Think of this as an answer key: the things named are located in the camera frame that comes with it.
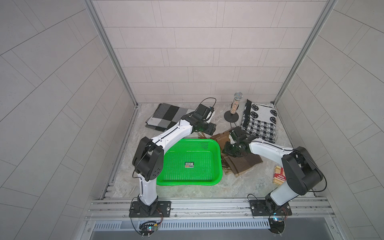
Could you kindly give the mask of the brown plaid fringed scarf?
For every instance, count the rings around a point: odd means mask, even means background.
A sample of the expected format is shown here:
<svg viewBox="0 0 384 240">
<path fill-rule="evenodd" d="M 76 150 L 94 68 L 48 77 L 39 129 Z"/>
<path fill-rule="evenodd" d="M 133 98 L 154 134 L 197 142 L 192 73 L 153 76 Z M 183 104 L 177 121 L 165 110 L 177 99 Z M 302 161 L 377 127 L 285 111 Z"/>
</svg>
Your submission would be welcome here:
<svg viewBox="0 0 384 240">
<path fill-rule="evenodd" d="M 226 142 L 229 142 L 229 131 L 225 131 L 221 134 L 216 134 L 214 136 L 206 136 L 204 133 L 198 133 L 199 139 L 211 139 L 216 141 L 221 149 L 221 152 L 224 150 Z M 235 177 L 238 177 L 244 174 L 246 171 L 250 170 L 253 166 L 261 164 L 263 162 L 262 158 L 258 155 L 247 155 L 239 158 L 231 157 L 221 153 L 222 159 L 222 168 L 226 175 L 234 174 Z"/>
</svg>

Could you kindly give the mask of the black white houndstooth scarf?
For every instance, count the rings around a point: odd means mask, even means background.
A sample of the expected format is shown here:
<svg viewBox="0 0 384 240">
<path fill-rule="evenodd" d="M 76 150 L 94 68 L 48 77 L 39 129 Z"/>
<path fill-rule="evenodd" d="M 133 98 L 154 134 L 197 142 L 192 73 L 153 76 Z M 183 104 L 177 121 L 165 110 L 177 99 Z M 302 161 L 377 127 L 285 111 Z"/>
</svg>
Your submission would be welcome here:
<svg viewBox="0 0 384 240">
<path fill-rule="evenodd" d="M 274 144 L 277 139 L 277 111 L 268 105 L 246 101 L 241 129 L 248 135 L 256 136 Z"/>
</svg>

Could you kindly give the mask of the green plastic basket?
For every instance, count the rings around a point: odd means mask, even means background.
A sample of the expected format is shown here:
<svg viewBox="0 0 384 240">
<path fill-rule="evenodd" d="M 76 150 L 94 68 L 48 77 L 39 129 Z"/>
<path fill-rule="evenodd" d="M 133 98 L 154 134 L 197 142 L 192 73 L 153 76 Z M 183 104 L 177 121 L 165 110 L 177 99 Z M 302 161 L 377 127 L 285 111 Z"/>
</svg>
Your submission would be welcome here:
<svg viewBox="0 0 384 240">
<path fill-rule="evenodd" d="M 211 139 L 182 139 L 164 157 L 158 186 L 213 186 L 223 177 L 221 149 Z"/>
</svg>

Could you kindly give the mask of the grey black checkered scarf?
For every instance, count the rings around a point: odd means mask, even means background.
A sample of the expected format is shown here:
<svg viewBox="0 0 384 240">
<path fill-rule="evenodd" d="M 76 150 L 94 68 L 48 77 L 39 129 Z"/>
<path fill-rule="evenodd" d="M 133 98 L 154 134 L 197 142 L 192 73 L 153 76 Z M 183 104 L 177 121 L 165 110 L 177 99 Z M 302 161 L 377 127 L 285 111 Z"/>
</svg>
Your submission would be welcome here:
<svg viewBox="0 0 384 240">
<path fill-rule="evenodd" d="M 192 111 L 192 109 L 181 108 L 170 104 L 159 104 L 154 114 L 146 120 L 146 127 L 161 132 L 167 131 L 176 125 L 182 116 Z"/>
</svg>

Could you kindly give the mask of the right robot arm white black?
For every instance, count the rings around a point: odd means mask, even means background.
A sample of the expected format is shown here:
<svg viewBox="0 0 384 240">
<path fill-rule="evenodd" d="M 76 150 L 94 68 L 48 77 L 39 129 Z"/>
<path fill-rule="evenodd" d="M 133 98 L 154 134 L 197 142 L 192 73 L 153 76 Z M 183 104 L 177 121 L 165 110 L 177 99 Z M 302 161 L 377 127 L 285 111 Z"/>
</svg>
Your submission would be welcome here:
<svg viewBox="0 0 384 240">
<path fill-rule="evenodd" d="M 270 215 L 277 213 L 284 204 L 297 196 L 304 196 L 325 179 L 309 152 L 302 147 L 283 148 L 261 139 L 246 137 L 243 140 L 230 139 L 226 142 L 224 154 L 232 157 L 259 155 L 283 168 L 285 182 L 265 197 L 265 208 Z"/>
</svg>

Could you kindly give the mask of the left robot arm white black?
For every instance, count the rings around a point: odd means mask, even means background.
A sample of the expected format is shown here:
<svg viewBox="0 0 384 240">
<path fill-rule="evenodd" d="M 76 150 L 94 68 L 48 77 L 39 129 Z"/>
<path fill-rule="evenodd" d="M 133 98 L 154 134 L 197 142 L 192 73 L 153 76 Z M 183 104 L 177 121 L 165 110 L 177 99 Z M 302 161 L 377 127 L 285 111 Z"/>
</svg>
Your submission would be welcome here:
<svg viewBox="0 0 384 240">
<path fill-rule="evenodd" d="M 213 134 L 216 124 L 211 123 L 213 107 L 199 105 L 198 109 L 186 114 L 169 130 L 151 139 L 144 137 L 136 150 L 133 166 L 139 179 L 139 212 L 142 216 L 152 216 L 157 211 L 158 194 L 156 179 L 163 170 L 166 152 L 184 137 L 194 132 Z"/>
</svg>

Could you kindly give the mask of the basket label sticker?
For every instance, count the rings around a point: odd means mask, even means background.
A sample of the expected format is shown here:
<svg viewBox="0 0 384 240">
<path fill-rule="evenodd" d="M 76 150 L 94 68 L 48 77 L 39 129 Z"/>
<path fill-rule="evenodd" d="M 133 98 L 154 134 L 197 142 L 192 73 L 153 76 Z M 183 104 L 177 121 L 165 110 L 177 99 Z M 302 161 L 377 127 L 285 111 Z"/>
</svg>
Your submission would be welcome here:
<svg viewBox="0 0 384 240">
<path fill-rule="evenodd" d="M 185 162 L 185 168 L 193 168 L 194 166 L 193 162 Z"/>
</svg>

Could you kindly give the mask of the glass tube on black stand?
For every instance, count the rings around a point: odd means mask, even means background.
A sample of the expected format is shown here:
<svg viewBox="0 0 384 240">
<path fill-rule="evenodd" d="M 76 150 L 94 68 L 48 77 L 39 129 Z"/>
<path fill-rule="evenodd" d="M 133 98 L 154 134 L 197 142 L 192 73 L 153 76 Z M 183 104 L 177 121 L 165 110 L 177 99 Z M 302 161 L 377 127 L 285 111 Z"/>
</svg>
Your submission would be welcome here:
<svg viewBox="0 0 384 240">
<path fill-rule="evenodd" d="M 226 111 L 224 113 L 224 118 L 229 123 L 235 123 L 239 119 L 239 114 L 237 113 L 237 110 L 239 108 L 240 100 L 243 98 L 243 93 L 236 92 L 234 94 L 234 100 L 231 104 L 231 109 L 229 111 Z"/>
</svg>

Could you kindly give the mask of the red yellow small box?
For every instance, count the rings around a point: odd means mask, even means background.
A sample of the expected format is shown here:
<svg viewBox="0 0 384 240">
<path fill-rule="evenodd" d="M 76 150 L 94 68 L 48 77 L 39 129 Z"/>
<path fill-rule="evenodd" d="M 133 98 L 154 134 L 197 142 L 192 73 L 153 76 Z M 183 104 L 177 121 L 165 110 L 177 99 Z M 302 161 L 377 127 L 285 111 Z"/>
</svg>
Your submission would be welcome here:
<svg viewBox="0 0 384 240">
<path fill-rule="evenodd" d="M 273 184 L 281 186 L 286 181 L 286 175 L 284 168 L 280 166 L 275 166 Z"/>
</svg>

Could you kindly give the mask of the right small circuit board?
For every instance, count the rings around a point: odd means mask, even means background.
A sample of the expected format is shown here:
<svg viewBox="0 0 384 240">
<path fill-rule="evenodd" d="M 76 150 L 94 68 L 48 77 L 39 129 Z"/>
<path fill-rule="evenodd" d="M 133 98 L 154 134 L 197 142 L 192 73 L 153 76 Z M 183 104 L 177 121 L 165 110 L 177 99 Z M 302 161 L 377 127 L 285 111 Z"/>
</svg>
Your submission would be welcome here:
<svg viewBox="0 0 384 240">
<path fill-rule="evenodd" d="M 285 230 L 285 221 L 277 218 L 269 218 L 269 231 L 275 235 L 282 235 Z"/>
</svg>

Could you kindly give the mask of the small circuit board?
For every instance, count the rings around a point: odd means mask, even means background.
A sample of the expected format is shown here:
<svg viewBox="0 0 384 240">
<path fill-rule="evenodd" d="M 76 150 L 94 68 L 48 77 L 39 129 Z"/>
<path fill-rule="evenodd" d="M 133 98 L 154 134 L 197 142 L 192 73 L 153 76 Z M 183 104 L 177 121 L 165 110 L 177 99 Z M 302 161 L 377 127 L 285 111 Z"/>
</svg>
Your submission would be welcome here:
<svg viewBox="0 0 384 240">
<path fill-rule="evenodd" d="M 160 222 L 156 221 L 147 221 L 139 225 L 139 234 L 144 237 L 150 238 L 153 233 L 155 233 L 160 226 Z"/>
<path fill-rule="evenodd" d="M 285 221 L 277 218 L 269 218 L 269 231 L 275 235 L 282 235 L 285 230 Z"/>
</svg>

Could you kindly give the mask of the left small circuit board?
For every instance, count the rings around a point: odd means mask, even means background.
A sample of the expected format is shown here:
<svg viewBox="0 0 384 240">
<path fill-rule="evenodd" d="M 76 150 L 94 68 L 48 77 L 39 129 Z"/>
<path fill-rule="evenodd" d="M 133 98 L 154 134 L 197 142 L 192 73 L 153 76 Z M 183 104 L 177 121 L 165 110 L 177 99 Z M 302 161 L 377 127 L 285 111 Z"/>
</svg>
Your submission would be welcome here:
<svg viewBox="0 0 384 240">
<path fill-rule="evenodd" d="M 160 222 L 156 221 L 147 221 L 139 225 L 139 234 L 144 237 L 150 238 L 153 233 L 155 233 L 160 226 Z"/>
</svg>

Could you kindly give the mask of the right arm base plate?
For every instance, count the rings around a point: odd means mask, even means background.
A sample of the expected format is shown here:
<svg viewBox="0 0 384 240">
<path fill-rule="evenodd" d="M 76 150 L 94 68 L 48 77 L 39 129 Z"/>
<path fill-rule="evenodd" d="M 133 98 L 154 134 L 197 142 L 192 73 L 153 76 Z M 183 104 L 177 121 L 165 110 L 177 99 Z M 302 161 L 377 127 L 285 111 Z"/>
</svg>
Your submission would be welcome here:
<svg viewBox="0 0 384 240">
<path fill-rule="evenodd" d="M 257 199 L 251 199 L 249 200 L 249 203 L 252 216 L 254 217 L 288 217 L 293 214 L 289 203 L 285 203 L 282 206 L 277 206 L 273 203 L 270 203 L 269 201 Z"/>
</svg>

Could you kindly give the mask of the aluminium front rail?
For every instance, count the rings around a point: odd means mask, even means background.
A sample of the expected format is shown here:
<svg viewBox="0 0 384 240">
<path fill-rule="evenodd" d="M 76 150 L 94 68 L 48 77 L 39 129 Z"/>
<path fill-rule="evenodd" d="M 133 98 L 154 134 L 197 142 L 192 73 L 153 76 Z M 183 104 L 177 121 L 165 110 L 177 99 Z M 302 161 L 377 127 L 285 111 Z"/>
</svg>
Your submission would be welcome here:
<svg viewBox="0 0 384 240">
<path fill-rule="evenodd" d="M 295 198 L 275 213 L 261 207 L 261 199 L 245 198 L 168 198 L 160 199 L 163 220 L 328 218 L 335 217 L 327 198 Z M 92 201 L 85 220 L 144 220 L 146 216 L 130 199 Z"/>
</svg>

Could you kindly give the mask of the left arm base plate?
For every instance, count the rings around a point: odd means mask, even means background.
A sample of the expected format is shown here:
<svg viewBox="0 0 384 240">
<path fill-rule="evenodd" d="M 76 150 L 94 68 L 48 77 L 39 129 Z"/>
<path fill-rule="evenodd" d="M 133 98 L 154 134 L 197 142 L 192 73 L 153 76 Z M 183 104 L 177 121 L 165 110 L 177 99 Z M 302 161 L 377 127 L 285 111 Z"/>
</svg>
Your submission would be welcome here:
<svg viewBox="0 0 384 240">
<path fill-rule="evenodd" d="M 130 206 L 130 218 L 168 218 L 171 211 L 171 201 L 155 201 L 150 206 L 142 201 L 134 201 Z"/>
</svg>

